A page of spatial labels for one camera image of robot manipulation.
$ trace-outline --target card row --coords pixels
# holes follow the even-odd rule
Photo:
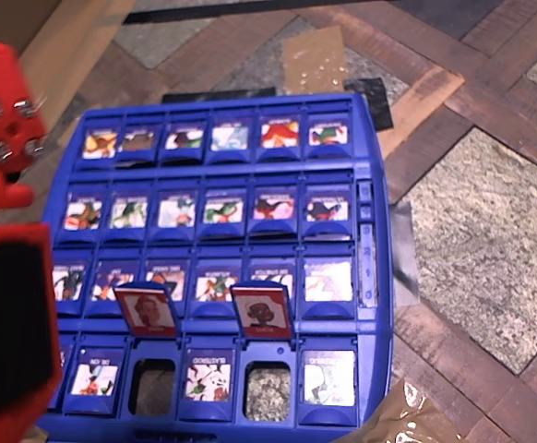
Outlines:
[[[179,420],[232,422],[233,406],[241,403],[245,395],[242,388],[246,383],[245,367],[261,357],[258,351],[273,353],[273,347],[283,344],[261,345],[257,349],[252,345],[248,352],[228,347],[225,342],[217,347],[187,347],[182,351],[173,342],[142,341],[131,350],[129,365],[123,348],[83,346],[75,353],[72,341],[63,342],[61,361],[65,382],[50,409],[114,416],[121,399],[121,416],[131,416],[128,403],[133,386],[139,383],[139,371],[125,374],[126,368],[135,367],[131,365],[134,360],[137,363],[163,359],[176,368],[173,385],[169,387],[173,398],[169,401],[172,406],[167,418],[176,414]],[[316,347],[308,344],[299,353],[292,352],[286,343],[280,348],[282,363],[299,367],[298,374],[291,373],[290,393],[299,425],[356,425],[359,401],[356,346],[348,340],[348,344],[338,348],[337,342],[341,341],[329,344],[324,340]],[[120,392],[123,377],[127,383]],[[292,416],[290,406],[288,420],[292,421]]]
[[[299,318],[355,317],[356,270],[351,257],[251,258],[246,269],[239,258],[191,263],[153,258],[142,269],[136,255],[134,259],[99,259],[89,272],[90,257],[55,251],[57,311],[61,316],[120,317],[113,290],[132,281],[153,281],[166,288],[180,317],[235,318],[230,288],[240,281],[271,281],[286,286],[291,310]]]
[[[297,186],[246,188],[141,189],[76,186],[67,196],[60,242],[303,235],[348,239],[352,236],[349,185],[307,186],[301,201]]]
[[[297,160],[306,156],[350,157],[347,113],[272,115],[240,118],[193,118],[171,123],[143,123],[143,118],[87,122],[78,168],[101,168],[124,162],[203,160],[208,163]]]

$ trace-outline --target game piece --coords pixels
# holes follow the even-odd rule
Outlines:
[[[258,263],[254,260],[249,267],[250,279],[261,281],[274,281],[287,286],[289,298],[293,298],[295,290],[293,287],[293,276],[295,275],[295,265],[293,263]]]
[[[285,148],[299,146],[299,117],[267,117],[263,119],[262,148]]]
[[[289,339],[292,324],[286,291],[282,287],[269,287],[275,283],[265,284],[267,287],[235,285],[231,289],[245,336],[252,339]]]
[[[310,126],[310,146],[345,145],[348,142],[349,124],[346,120],[319,121]]]
[[[125,320],[136,337],[176,337],[176,322],[163,289],[116,288]]]
[[[75,302],[80,297],[82,283],[86,278],[86,265],[83,263],[54,262],[52,272],[54,278],[55,301]]]
[[[114,157],[117,131],[113,129],[89,129],[86,131],[82,157],[87,160]]]
[[[211,150],[247,150],[249,125],[247,120],[218,122],[213,127]]]
[[[185,398],[228,401],[232,394],[233,351],[188,349]]]
[[[304,351],[304,401],[354,406],[354,352]]]
[[[99,262],[91,300],[93,302],[115,300],[113,289],[133,281],[136,278],[138,266],[136,261],[128,260],[103,260]]]
[[[144,192],[117,192],[111,208],[109,227],[145,228],[148,217],[148,196]]]
[[[295,215],[292,188],[259,188],[254,206],[255,220],[288,220]]]
[[[349,193],[346,190],[315,190],[307,192],[309,222],[342,222],[349,220]]]
[[[159,128],[155,125],[129,127],[119,151],[151,150],[158,131]]]
[[[103,196],[99,193],[70,192],[67,197],[64,229],[78,231],[83,229],[98,229],[101,221]]]
[[[205,201],[205,224],[239,223],[244,215],[244,193],[241,191],[208,191]]]
[[[348,302],[352,300],[350,258],[308,258],[304,270],[306,302]]]
[[[159,197],[159,228],[192,228],[195,226],[197,192],[162,191]]]
[[[230,287],[239,281],[235,266],[204,266],[197,269],[195,298],[199,302],[231,302]]]
[[[146,280],[163,284],[175,302],[181,302],[185,294],[186,261],[149,260]]]
[[[112,349],[82,349],[79,365],[70,391],[73,395],[113,395],[123,351]]]
[[[164,148],[167,150],[198,149],[203,145],[204,122],[172,123]]]

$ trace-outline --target black object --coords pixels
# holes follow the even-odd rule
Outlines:
[[[361,92],[369,103],[369,112],[376,131],[383,131],[394,127],[389,110],[386,85],[381,78],[358,78],[344,82],[347,91]]]
[[[0,413],[54,374],[42,251],[0,244]]]
[[[206,102],[209,100],[249,99],[252,97],[274,97],[276,88],[260,90],[212,90],[209,92],[192,92],[186,94],[164,94],[162,103]]]
[[[366,1],[375,0],[256,0],[243,3],[174,7],[170,9],[132,12],[126,17],[123,24],[168,23],[171,21],[190,20],[193,18],[254,14],[257,12],[280,11],[283,9],[298,9],[311,6],[341,5],[345,3],[363,3]]]

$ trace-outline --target red card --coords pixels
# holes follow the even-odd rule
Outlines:
[[[234,286],[232,295],[246,337],[291,338],[291,317],[283,289]]]
[[[176,323],[164,290],[115,288],[114,293],[133,335],[176,337]]]

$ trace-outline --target blue plastic tray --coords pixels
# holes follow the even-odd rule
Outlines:
[[[296,140],[294,135],[287,142],[270,138],[267,125],[279,121],[297,123]],[[225,141],[225,128],[239,136]],[[102,153],[84,154],[89,136],[101,138]],[[130,149],[140,136],[151,142],[150,149],[147,144]],[[255,218],[262,192],[292,196],[292,217]],[[226,196],[237,200],[235,213],[240,210],[241,216],[235,220],[223,208],[206,211]],[[195,201],[195,211],[185,215],[189,221],[181,226],[165,221],[160,204],[184,197]],[[86,221],[66,217],[68,201],[86,198],[100,210],[98,226],[92,218],[95,229],[69,229]],[[346,210],[346,216],[325,216],[324,198],[340,201],[335,211]],[[144,214],[131,221],[134,227],[126,226],[119,212],[123,206],[117,207],[128,201],[141,205]],[[216,216],[225,222],[209,222]],[[65,298],[57,305],[67,357],[61,388],[39,421],[50,441],[328,442],[359,427],[386,394],[393,338],[388,198],[384,164],[362,96],[88,111],[61,161],[43,220],[52,228],[56,292]],[[348,291],[339,301],[306,301],[305,270],[333,262],[341,269],[350,266]],[[153,266],[164,265],[185,273],[174,299],[181,335],[171,341],[136,339],[117,303],[98,286],[103,278],[99,269],[117,269],[119,279],[130,275],[139,281],[148,278]],[[228,267],[238,281],[255,278],[262,266],[290,269],[294,337],[246,340],[231,303],[196,300],[197,276],[217,265]],[[79,291],[70,292],[71,283],[56,278],[72,272],[80,272],[75,274],[83,281]],[[187,360],[209,349],[232,359],[230,394],[223,401],[189,400]],[[304,398],[304,359],[322,351],[353,355],[353,404],[314,404]],[[104,395],[71,393],[86,355],[117,365],[112,388]],[[134,415],[129,404],[136,365],[152,359],[170,360],[175,367],[170,410],[159,417]],[[256,362],[291,370],[290,409],[283,421],[245,417],[245,373]]]

